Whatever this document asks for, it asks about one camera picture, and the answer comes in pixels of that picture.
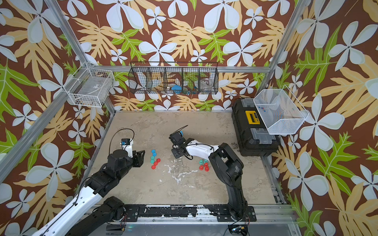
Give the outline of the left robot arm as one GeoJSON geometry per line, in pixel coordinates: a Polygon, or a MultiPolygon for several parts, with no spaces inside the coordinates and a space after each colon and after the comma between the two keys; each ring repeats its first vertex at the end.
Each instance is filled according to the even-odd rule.
{"type": "Polygon", "coordinates": [[[107,163],[80,187],[78,194],[34,236],[88,236],[101,225],[126,218],[125,204],[116,197],[106,199],[89,216],[84,214],[102,200],[133,168],[144,163],[145,151],[133,151],[130,157],[122,149],[113,151],[107,163]]]}

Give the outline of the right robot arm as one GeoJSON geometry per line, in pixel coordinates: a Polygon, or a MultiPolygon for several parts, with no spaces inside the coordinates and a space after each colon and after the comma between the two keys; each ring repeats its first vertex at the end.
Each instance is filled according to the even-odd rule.
{"type": "Polygon", "coordinates": [[[176,159],[196,156],[210,162],[218,179],[226,185],[229,215],[235,220],[242,219],[248,206],[242,188],[244,164],[233,149],[226,143],[209,145],[193,138],[185,139],[180,131],[170,134],[169,139],[176,159]]]}

